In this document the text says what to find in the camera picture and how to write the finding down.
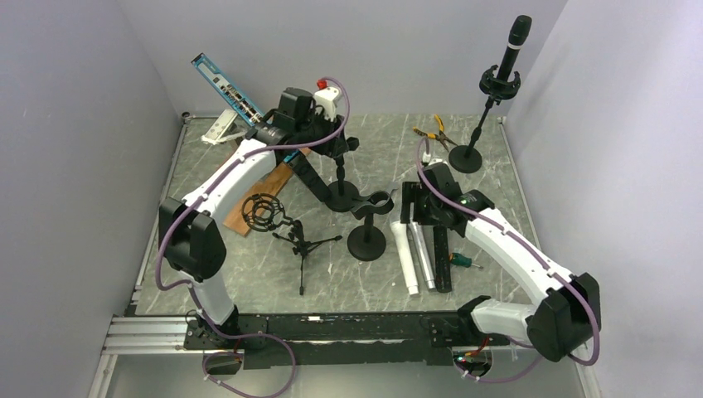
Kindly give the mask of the grey condenser microphone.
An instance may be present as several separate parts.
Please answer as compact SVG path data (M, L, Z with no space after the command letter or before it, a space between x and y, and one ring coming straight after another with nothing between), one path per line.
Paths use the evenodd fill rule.
M424 238L423 229L421 225L414 221L409 223L409 228L415 243L415 248L417 251L420 267L422 269L424 282L429 291L434 291L436 290L434 272L432 269L432 263L429 256L427 242Z

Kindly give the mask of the white microphone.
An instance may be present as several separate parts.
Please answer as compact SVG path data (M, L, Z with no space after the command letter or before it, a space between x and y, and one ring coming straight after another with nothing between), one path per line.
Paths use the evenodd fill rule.
M415 264L410 250L406 226L400 221L394 221L390 223L390 230L395 239L400 267L408 294L412 298L417 297L419 296L419 283L415 273Z

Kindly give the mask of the black stand with shock mount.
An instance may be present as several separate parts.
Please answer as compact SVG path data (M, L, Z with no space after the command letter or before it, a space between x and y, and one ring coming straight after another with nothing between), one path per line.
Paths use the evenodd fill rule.
M520 87L520 74L517 71L513 72L511 66L504 68L494 65L483 72L479 89L487 95L484 111L471 133L468 144L458 145L449 152L448 161L451 167L461 173L474 173L481 168L482 155L476 149L476 144L482 135L488 114L494 105L514 98Z

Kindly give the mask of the black handheld microphone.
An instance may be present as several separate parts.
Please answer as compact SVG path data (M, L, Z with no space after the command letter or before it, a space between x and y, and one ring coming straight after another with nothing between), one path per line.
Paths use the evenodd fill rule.
M448 230L444 226L433 227L434 282L438 292L446 294L453 290L451 264L449 260Z

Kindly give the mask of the black stand for white microphone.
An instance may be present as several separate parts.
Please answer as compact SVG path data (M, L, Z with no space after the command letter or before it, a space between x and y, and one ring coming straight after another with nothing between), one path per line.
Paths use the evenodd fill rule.
M331 191L331 196L326 201L327 207L335 212L350 211L353 207L353 202L359 196L358 188L351 182L346 180L344 154L353 152L359 147L359 139L355 137L347 138L346 146L340 147L338 154L333 157L336 164L337 180L331 182L327 187Z

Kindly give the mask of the black round-base clip stand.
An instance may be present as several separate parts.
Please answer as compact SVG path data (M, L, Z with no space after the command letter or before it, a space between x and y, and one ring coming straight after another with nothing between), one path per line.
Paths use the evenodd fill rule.
M391 194L385 191L376 191L352 200L351 214L357 220L363 220L363 225L354 228L347 238L348 251L354 258L368 262L377 260L384 254L385 235L375 226L374 217L388 214L393 207Z

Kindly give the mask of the black tripod shock-mount stand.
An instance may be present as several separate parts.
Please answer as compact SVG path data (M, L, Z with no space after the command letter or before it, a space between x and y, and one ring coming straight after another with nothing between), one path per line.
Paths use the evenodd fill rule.
M307 257L320 245L336 242L342 235L336 235L323 240L307 240L303 223L286 215L283 203L268 193L257 193L245 198L240 214L245 224L253 231L270 232L277 240L290 243L294 255L300 257L300 280L298 294L304 296L304 265Z

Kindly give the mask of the black slim microphone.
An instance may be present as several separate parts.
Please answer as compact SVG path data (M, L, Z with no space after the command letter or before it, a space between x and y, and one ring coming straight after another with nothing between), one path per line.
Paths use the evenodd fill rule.
M497 70L497 78L507 81L516 63L516 58L531 30L532 18L519 15L511 26L507 39L507 48Z

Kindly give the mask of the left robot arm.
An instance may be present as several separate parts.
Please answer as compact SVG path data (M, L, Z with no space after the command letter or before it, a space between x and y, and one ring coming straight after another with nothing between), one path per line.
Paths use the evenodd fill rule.
M220 225L247 191L279 164L293 173L320 201L332 193L300 153L314 150L333 158L341 154L347 118L338 114L340 100L348 95L342 84L325 78L326 87L315 93L287 88L279 105L250 128L245 139L220 168L182 199L165 198L158 211L156 266L167 263L182 279L164 284L162 291L186 285L198 313L205 319L206 338L218 348L231 346L239 333L238 309L226 290L221 271L227 249Z

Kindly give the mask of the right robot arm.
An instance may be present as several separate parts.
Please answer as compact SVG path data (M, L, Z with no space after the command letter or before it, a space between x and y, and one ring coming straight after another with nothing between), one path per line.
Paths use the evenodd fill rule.
M402 221L453 231L495 260L523 289L528 304L487 295L457 311L457 333L467 344L502 335L525 343L545 359L564 357L590 366L600 354L599 283L573 274L541 252L513 227L479 190L462 192L443 162L416 165L419 181L405 185Z

